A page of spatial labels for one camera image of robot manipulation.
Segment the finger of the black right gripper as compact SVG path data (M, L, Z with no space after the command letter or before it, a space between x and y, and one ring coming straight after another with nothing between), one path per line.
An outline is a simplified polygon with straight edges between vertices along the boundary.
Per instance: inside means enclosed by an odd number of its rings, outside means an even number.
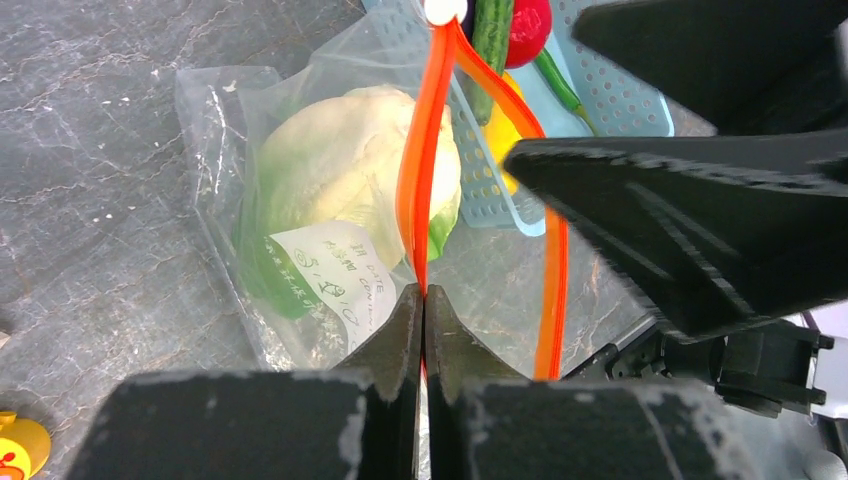
M685 341L847 296L843 129L528 139L504 166Z
M712 124L772 135L847 124L844 1L620 1L572 37Z

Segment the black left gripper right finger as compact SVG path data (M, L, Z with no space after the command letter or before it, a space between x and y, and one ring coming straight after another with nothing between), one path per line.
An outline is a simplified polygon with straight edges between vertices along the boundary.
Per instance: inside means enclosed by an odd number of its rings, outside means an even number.
M432 285L423 314L435 479L758 479L731 416L691 381L534 382Z

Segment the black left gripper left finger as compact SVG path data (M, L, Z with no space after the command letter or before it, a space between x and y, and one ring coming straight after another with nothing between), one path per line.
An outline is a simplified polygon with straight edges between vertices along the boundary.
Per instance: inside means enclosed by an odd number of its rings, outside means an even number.
M424 300L328 370L162 371L120 383L72 479L413 479Z

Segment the light blue plastic basket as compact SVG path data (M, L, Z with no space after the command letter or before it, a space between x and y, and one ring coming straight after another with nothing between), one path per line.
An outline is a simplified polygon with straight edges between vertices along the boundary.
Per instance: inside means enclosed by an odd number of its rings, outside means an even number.
M571 38L571 25L588 7L586 1L555 1L553 31L546 48L552 63L586 112L569 112L556 98L538 68L529 64L511 71L530 109L549 137L671 137L675 133L665 97ZM355 58L375 79L387 80L411 94L418 91L429 47L423 13L415 1L366 1L356 33ZM527 237L545 232L544 207L524 188L509 193L497 173L480 126L462 90L465 75L451 80L448 104L455 143L463 160L463 222L475 229L517 230Z

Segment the red apple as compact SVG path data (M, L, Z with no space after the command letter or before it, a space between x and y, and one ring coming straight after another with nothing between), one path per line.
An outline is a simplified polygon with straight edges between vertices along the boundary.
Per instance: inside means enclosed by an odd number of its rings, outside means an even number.
M515 0L505 68L517 69L531 63L544 49L552 23L548 0Z

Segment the yellow bell pepper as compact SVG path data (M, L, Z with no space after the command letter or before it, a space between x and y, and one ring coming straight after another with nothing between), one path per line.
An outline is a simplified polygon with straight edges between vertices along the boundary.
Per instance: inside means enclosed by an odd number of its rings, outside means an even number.
M517 181L502 168L504 158L513 145L522 139L522 135L516 130L508 116L503 112L499 104L495 103L492 108L489 122L481 130L484 140L489 147L492 158L498 167L501 178L510 196L518 190Z

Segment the green white cabbage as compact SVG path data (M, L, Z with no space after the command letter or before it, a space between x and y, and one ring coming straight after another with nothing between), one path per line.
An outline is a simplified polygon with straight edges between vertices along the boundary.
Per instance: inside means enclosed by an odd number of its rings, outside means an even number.
M285 103L285 120L253 151L233 230L245 289L275 314L298 319L321 301L273 234L341 221L365 229L388 269L405 258L394 208L414 108L390 85Z

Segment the clear zip top bag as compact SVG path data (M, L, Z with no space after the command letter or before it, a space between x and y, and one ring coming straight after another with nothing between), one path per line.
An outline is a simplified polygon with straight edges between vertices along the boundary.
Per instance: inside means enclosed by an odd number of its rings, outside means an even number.
M566 224L546 211L528 251L472 231L513 214L507 153L544 131L456 23L389 1L290 77L185 69L175 94L193 205L263 364L335 365L425 283L520 372L559 376Z

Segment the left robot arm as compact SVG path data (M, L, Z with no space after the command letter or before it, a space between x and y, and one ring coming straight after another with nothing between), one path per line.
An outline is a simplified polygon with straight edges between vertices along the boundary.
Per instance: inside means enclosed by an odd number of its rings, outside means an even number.
M761 479L724 405L847 428L847 342L776 320L681 343L645 320L532 381L409 285L328 370L159 372L108 397L72 479Z

